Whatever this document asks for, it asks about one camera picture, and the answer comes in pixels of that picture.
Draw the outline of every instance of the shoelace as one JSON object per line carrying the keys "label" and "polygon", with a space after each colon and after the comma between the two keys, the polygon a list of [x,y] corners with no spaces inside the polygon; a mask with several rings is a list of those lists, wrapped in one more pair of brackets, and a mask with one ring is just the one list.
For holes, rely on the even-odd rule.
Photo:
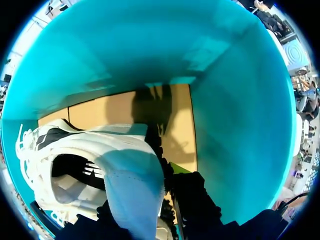
{"label": "shoelace", "polygon": [[[37,158],[36,143],[39,137],[39,128],[36,128],[34,131],[31,129],[25,131],[21,140],[22,129],[23,124],[20,125],[17,141],[15,143],[15,152],[20,160],[20,170],[25,182],[33,191],[35,191],[36,186],[34,184],[34,180],[41,175],[38,165],[48,159]],[[53,210],[50,217],[60,226],[64,227],[64,223],[68,218],[68,212],[63,210]]]}
{"label": "shoelace", "polygon": [[36,158],[36,142],[38,139],[39,128],[34,131],[31,129],[25,131],[22,135],[23,124],[20,125],[17,141],[15,142],[15,152],[20,160],[21,174],[28,184],[34,190],[34,179],[39,176]]}

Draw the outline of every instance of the person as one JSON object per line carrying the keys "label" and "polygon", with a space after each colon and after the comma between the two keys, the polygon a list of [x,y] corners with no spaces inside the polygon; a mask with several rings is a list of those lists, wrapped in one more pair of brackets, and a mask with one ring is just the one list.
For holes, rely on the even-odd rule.
{"label": "person", "polygon": [[309,126],[309,133],[314,133],[317,130],[317,126]]}
{"label": "person", "polygon": [[272,8],[275,4],[275,0],[238,0],[245,9],[252,12],[254,9],[259,9],[260,11],[267,11],[268,9]]}
{"label": "person", "polygon": [[304,175],[303,175],[302,173],[297,173],[297,174],[295,175],[295,177],[296,177],[297,179],[302,179],[302,178],[304,177]]}
{"label": "person", "polygon": [[307,88],[306,91],[295,91],[294,96],[296,98],[296,109],[298,112],[312,113],[318,102],[318,96],[320,96],[320,89],[315,87],[315,84],[308,84],[298,76],[302,84]]}
{"label": "person", "polygon": [[304,152],[307,152],[308,149],[310,148],[311,144],[313,144],[314,142],[311,141],[310,139],[305,139],[304,142],[302,143],[301,145],[301,149],[304,151]]}
{"label": "person", "polygon": [[316,102],[316,106],[314,109],[312,109],[311,104],[307,104],[307,106],[305,107],[305,109],[302,111],[302,119],[303,120],[307,120],[307,121],[312,121],[313,119],[315,119],[319,114],[319,101],[317,100]]}

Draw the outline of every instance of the person's leg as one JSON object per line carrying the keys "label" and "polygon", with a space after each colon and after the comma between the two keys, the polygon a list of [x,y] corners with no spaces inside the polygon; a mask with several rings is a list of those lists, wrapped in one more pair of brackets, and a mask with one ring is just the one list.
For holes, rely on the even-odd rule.
{"label": "person's leg", "polygon": [[308,98],[303,96],[300,101],[295,101],[296,109],[298,112],[302,112],[307,104]]}

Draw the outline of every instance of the window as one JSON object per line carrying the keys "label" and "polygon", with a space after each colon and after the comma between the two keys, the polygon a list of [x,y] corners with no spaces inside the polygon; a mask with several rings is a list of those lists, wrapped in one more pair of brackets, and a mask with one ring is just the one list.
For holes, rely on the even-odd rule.
{"label": "window", "polygon": [[310,175],[309,175],[308,179],[306,180],[306,183],[302,189],[303,192],[310,191],[310,189],[311,189],[311,187],[317,177],[317,174],[318,174],[318,170],[315,170],[315,169],[311,170]]}
{"label": "window", "polygon": [[317,151],[314,155],[314,161],[313,161],[312,166],[319,167],[319,160],[320,160],[320,153]]}

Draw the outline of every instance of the turquoise wall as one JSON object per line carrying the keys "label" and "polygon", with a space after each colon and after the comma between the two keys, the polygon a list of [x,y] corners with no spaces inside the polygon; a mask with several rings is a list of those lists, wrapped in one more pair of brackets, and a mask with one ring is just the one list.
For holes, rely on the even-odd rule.
{"label": "turquoise wall", "polygon": [[229,0],[83,0],[60,14],[25,55],[2,112],[2,144],[26,203],[15,142],[20,124],[94,98],[188,83],[198,169],[223,221],[273,203],[292,159],[288,72],[263,25]]}

